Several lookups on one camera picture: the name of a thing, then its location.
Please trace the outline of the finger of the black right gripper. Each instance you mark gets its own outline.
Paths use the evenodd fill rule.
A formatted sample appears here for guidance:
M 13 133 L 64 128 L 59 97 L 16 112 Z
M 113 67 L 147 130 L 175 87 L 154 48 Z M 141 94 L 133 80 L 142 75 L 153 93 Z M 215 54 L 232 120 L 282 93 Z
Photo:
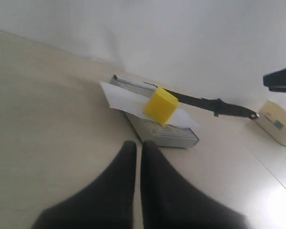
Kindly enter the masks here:
M 271 92 L 286 93 L 286 68 L 264 75 L 263 85 Z

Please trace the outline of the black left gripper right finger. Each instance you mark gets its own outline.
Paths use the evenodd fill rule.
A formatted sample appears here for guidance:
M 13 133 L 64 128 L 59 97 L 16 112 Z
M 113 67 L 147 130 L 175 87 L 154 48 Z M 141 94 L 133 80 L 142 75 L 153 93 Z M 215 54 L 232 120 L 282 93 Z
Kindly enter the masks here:
M 141 157 L 141 202 L 146 229 L 247 229 L 242 214 L 192 186 L 153 141 Z

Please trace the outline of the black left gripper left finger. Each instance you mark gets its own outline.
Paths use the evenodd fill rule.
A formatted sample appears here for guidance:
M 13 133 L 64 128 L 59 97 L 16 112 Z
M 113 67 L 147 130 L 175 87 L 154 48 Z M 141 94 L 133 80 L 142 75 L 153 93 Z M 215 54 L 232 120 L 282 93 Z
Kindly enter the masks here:
M 44 210 L 34 229 L 131 229 L 137 148 L 125 141 L 113 161 L 87 187 Z

